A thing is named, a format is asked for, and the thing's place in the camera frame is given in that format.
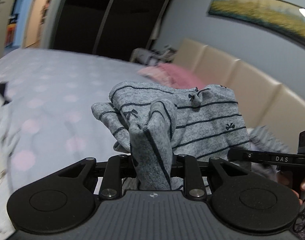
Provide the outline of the person right hand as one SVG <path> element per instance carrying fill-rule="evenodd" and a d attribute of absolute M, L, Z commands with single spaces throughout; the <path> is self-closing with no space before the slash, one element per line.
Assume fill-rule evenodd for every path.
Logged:
<path fill-rule="evenodd" d="M 293 174 L 290 172 L 279 171 L 276 175 L 276 179 L 278 183 L 290 187 L 293 183 Z M 305 178 L 300 184 L 300 192 L 305 192 Z"/>

